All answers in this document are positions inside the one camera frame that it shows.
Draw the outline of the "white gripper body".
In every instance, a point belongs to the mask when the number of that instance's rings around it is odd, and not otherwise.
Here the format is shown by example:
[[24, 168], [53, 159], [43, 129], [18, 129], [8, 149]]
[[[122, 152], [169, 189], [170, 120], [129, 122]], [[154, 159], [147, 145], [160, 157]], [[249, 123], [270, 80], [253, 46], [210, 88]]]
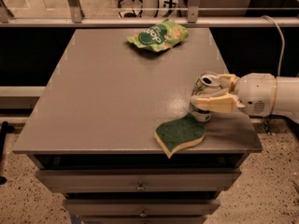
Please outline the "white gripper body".
[[243, 76], [235, 85], [238, 109], [249, 116], [268, 116], [274, 104], [276, 85], [276, 78], [271, 74], [251, 73]]

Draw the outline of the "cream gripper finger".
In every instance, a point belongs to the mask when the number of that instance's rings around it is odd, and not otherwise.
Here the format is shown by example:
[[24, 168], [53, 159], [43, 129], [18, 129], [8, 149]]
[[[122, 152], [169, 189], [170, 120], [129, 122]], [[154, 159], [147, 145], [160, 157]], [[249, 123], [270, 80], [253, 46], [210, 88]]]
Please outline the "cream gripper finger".
[[191, 97], [191, 103], [198, 109], [218, 113], [231, 113], [244, 105], [239, 101], [236, 95], [226, 93], [218, 97], [202, 97], [194, 95]]
[[219, 74], [221, 78], [221, 86], [228, 91], [233, 91], [235, 89], [235, 84], [239, 80], [239, 77], [235, 74]]

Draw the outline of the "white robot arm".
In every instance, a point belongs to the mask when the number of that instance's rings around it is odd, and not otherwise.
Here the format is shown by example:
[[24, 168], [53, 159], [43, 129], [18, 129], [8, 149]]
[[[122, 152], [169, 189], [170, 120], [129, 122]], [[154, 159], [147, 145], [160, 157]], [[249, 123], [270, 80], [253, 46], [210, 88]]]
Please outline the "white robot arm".
[[204, 73], [196, 80], [190, 102], [194, 109], [203, 112], [240, 110], [249, 116], [274, 114], [298, 123], [299, 78]]

